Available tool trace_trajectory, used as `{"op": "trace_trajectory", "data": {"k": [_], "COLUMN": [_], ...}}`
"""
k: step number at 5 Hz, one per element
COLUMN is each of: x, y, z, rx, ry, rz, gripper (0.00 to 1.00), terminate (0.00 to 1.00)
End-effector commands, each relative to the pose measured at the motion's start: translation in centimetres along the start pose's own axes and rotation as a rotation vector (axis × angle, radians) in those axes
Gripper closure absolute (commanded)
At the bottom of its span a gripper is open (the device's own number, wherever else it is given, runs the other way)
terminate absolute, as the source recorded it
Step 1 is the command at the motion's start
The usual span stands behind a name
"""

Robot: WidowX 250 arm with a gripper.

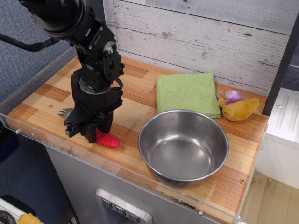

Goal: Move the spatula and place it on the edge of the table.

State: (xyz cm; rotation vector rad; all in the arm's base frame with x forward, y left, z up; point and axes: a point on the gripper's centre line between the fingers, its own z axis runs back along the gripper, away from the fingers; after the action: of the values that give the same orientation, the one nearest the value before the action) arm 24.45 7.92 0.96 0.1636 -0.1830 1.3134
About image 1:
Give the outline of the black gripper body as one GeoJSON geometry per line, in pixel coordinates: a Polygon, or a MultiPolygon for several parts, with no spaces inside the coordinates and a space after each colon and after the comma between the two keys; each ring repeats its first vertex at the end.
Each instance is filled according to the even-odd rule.
{"type": "Polygon", "coordinates": [[[112,82],[104,83],[104,91],[95,94],[87,92],[87,85],[83,82],[82,71],[75,71],[71,75],[72,98],[75,103],[71,114],[65,119],[65,133],[68,137],[80,133],[83,124],[98,125],[105,113],[114,112],[122,105],[123,83],[115,79],[119,87],[110,87],[112,82]]]}

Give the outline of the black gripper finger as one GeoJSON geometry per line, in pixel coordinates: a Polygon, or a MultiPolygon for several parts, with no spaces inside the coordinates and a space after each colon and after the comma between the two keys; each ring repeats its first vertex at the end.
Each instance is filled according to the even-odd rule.
{"type": "Polygon", "coordinates": [[[96,128],[103,133],[109,133],[112,122],[113,122],[114,112],[105,113],[103,120],[96,126],[96,128]]]}
{"type": "Polygon", "coordinates": [[[96,125],[94,124],[83,124],[80,129],[80,134],[84,136],[89,143],[95,143],[96,142],[96,125]]]}

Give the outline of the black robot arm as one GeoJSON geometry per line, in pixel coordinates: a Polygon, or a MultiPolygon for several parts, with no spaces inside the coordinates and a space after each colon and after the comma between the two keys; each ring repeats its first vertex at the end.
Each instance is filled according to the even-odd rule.
{"type": "Polygon", "coordinates": [[[66,135],[81,134],[95,143],[100,133],[109,133],[113,112],[122,105],[124,64],[112,31],[95,15],[86,0],[22,0],[48,40],[24,44],[1,35],[2,41],[38,52],[59,40],[77,50],[81,68],[71,76],[74,109],[65,112],[66,135]]]}

